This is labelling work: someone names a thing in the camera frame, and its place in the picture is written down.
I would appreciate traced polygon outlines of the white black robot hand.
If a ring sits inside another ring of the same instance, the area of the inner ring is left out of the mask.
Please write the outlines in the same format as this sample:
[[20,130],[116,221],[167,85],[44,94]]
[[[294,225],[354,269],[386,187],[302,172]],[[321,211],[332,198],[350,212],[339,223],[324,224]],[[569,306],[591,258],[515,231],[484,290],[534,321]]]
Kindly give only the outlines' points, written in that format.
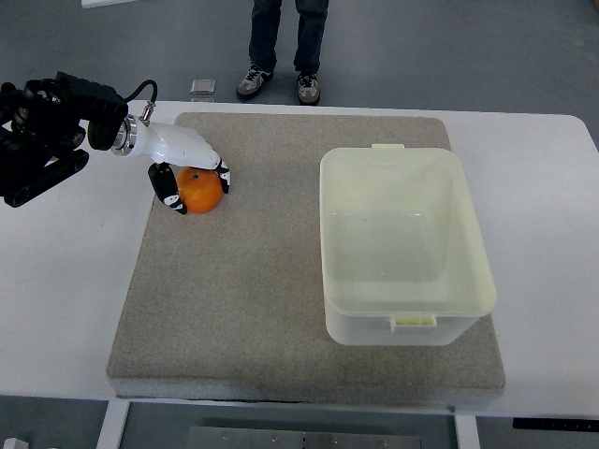
[[221,156],[197,131],[165,123],[144,123],[132,115],[123,124],[111,148],[123,157],[148,156],[148,175],[156,197],[172,210],[185,214],[176,178],[185,167],[213,170],[224,194],[230,187],[230,170]]

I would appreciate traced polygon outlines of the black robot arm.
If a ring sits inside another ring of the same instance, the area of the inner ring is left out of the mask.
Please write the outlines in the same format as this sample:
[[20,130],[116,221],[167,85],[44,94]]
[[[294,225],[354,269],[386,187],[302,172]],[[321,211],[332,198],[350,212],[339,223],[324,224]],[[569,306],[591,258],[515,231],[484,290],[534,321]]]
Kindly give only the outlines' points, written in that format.
[[18,208],[81,171],[80,145],[108,150],[128,112],[114,88],[59,72],[1,84],[1,197]]

